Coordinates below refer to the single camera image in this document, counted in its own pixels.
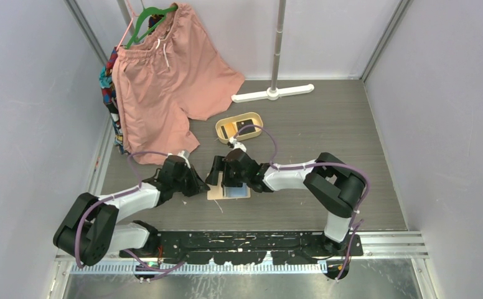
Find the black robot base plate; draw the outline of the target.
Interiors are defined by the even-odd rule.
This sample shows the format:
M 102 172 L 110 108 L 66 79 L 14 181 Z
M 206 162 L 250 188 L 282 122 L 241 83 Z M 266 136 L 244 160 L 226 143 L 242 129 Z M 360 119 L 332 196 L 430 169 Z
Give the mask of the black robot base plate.
M 160 231 L 132 253 L 141 259 L 189 265 L 258 265 L 270 255 L 273 265 L 314 264 L 319 260 L 362 256 L 359 235 L 333 244 L 319 231 Z

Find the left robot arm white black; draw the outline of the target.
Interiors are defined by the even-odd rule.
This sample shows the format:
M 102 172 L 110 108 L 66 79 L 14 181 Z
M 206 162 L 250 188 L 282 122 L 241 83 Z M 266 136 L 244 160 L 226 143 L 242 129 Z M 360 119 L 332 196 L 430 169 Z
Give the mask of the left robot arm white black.
M 96 265 L 116 252 L 130 257 L 159 255 L 155 227 L 144 221 L 120 221 L 164 204 L 175 193 L 192 197 L 209 189 L 187 158 L 170 154 L 154 176 L 134 187 L 105 196 L 80 194 L 56 230 L 53 244 L 74 257 L 79 267 Z

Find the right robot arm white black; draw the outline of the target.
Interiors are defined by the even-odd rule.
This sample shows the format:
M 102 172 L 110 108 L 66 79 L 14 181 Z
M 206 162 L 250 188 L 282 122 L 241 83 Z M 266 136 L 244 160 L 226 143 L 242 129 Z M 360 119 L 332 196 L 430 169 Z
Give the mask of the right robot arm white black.
M 330 153 L 306 163 L 259 163 L 242 149 L 215 156 L 205 182 L 211 186 L 248 187 L 257 193 L 307 190 L 326 209 L 323 247 L 333 256 L 347 248 L 354 212 L 366 193 L 363 173 Z

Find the beige leather card holder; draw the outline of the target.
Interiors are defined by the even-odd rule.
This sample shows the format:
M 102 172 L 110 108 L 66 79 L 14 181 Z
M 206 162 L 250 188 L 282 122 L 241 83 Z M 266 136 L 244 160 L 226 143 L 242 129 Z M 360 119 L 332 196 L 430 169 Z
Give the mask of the beige leather card holder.
M 207 199 L 209 201 L 250 198 L 251 191 L 246 184 L 242 184 L 242 187 L 223 187 L 222 178 L 223 173 L 219 172 L 217 185 L 209 184 L 210 190 L 207 191 Z

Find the gold card with black stripe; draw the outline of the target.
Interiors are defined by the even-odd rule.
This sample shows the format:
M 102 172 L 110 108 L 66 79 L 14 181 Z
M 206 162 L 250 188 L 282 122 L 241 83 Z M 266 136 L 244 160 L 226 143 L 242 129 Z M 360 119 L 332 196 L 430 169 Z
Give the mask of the gold card with black stripe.
M 221 137 L 223 137 L 226 140 L 233 137 L 236 134 L 236 132 L 237 132 L 237 129 L 235 125 L 233 125 L 232 123 L 228 123 L 226 125 L 220 126 Z

